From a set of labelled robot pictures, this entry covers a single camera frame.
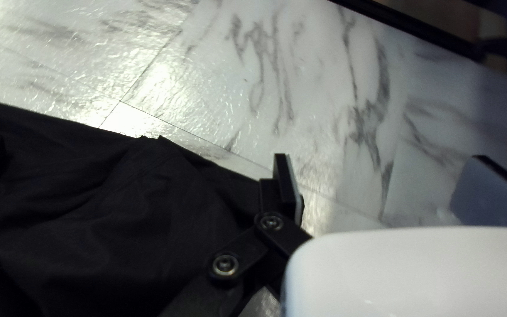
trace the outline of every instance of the white marble tile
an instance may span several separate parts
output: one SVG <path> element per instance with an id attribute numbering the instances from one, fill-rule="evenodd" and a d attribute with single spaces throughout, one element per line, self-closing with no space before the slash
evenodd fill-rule
<path id="1" fill-rule="evenodd" d="M 99 126 L 118 101 L 0 47 L 0 103 Z"/>
<path id="2" fill-rule="evenodd" d="M 383 220 L 453 225 L 465 160 L 484 154 L 507 169 L 507 75 L 423 42 L 414 56 Z"/>
<path id="3" fill-rule="evenodd" d="M 121 98 L 195 0 L 0 0 L 0 44 Z"/>
<path id="4" fill-rule="evenodd" d="M 381 210 L 411 37 L 322 0 L 204 0 L 123 99 L 267 168 Z"/>
<path id="5" fill-rule="evenodd" d="M 271 178 L 271 171 L 239 155 L 188 133 L 143 111 L 120 103 L 103 122 L 101 129 L 132 137 L 141 135 L 157 138 L 163 136 L 218 165 L 236 171 L 252 179 Z M 340 205 L 307 188 L 300 188 L 305 200 L 302 227 L 311 235 L 330 232 L 369 230 L 384 227 L 377 220 L 358 210 Z"/>

